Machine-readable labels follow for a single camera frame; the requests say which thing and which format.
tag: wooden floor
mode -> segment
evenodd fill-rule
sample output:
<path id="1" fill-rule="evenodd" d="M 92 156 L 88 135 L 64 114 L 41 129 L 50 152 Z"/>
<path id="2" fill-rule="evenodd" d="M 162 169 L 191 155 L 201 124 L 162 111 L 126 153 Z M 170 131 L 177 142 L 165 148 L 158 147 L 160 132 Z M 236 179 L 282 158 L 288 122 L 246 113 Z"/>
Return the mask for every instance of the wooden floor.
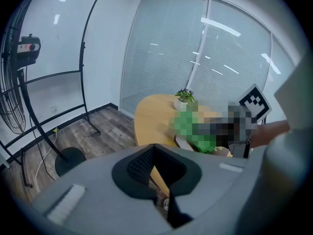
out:
<path id="1" fill-rule="evenodd" d="M 135 146 L 134 124 L 117 110 L 109 107 L 94 113 L 90 116 L 91 122 L 101 131 L 101 135 L 95 135 L 93 128 L 83 119 L 58 131 L 55 145 L 62 150 L 66 147 L 76 147 L 82 150 L 86 159 L 97 156 L 107 155 L 113 152 L 122 152 L 124 149 Z M 49 137 L 53 142 L 56 135 Z M 49 146 L 44 142 L 39 143 L 43 156 L 49 151 Z M 54 169 L 56 153 L 51 151 L 45 164 L 49 174 L 55 179 L 58 175 Z M 2 177 L 7 183 L 14 196 L 30 203 L 39 191 L 35 183 L 37 168 L 42 161 L 37 146 L 32 147 L 25 152 L 25 172 L 26 178 L 33 188 L 26 188 L 22 182 L 21 167 L 13 162 L 9 169 L 2 172 Z M 44 164 L 42 163 L 37 175 L 38 187 L 42 191 L 49 186 L 53 180 L 47 175 Z M 152 182 L 150 187 L 158 191 L 159 197 L 164 197 L 161 191 Z M 162 207 L 162 201 L 159 201 L 159 207 Z"/>

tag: green object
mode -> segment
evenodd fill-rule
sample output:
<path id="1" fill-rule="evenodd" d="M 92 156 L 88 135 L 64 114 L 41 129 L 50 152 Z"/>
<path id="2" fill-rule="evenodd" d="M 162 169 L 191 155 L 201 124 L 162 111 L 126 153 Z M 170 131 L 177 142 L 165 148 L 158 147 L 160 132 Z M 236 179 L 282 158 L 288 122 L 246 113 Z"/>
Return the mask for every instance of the green object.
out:
<path id="1" fill-rule="evenodd" d="M 175 96 L 179 96 L 178 100 L 183 103 L 191 103 L 195 101 L 192 96 L 192 91 L 189 91 L 188 89 L 180 90 Z"/>
<path id="2" fill-rule="evenodd" d="M 216 136 L 195 135 L 198 123 L 198 105 L 188 104 L 187 111 L 175 112 L 175 117 L 170 119 L 169 126 L 176 135 L 184 136 L 187 142 L 192 143 L 201 153 L 213 152 L 216 147 Z"/>

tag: black opening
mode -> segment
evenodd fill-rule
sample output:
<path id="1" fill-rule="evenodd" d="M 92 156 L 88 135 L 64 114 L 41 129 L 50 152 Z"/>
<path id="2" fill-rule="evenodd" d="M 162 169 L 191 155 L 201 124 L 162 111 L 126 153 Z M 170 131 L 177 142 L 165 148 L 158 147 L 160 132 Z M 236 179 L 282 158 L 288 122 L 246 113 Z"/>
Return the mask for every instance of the black opening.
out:
<path id="1" fill-rule="evenodd" d="M 154 166 L 170 189 L 168 222 L 175 228 L 189 222 L 192 218 L 180 212 L 175 197 L 190 194 L 200 181 L 202 171 L 195 162 L 159 144 L 150 144 L 117 162 L 112 178 L 130 197 L 151 199 L 156 205 L 157 193 L 148 188 Z"/>

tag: window blinds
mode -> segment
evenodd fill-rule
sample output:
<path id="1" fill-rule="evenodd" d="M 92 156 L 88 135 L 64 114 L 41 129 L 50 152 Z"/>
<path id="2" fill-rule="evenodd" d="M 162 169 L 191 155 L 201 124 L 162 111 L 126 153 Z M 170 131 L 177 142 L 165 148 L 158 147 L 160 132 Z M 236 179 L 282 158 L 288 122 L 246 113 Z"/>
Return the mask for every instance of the window blinds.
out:
<path id="1" fill-rule="evenodd" d="M 242 11 L 212 0 L 208 29 L 190 89 L 199 101 L 235 101 L 253 83 L 262 90 L 270 33 Z"/>
<path id="2" fill-rule="evenodd" d="M 184 89 L 199 50 L 208 0 L 142 0 L 129 37 L 121 109 Z"/>

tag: potted plant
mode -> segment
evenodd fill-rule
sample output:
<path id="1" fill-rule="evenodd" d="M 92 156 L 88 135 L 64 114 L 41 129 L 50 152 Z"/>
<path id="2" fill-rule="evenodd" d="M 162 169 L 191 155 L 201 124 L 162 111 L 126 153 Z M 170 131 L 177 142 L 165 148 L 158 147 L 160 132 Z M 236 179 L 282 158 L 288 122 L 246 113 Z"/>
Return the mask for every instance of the potted plant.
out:
<path id="1" fill-rule="evenodd" d="M 174 101 L 174 108 L 178 111 L 186 111 L 188 103 L 195 101 L 192 92 L 188 89 L 180 90 L 175 96 L 179 96 Z"/>

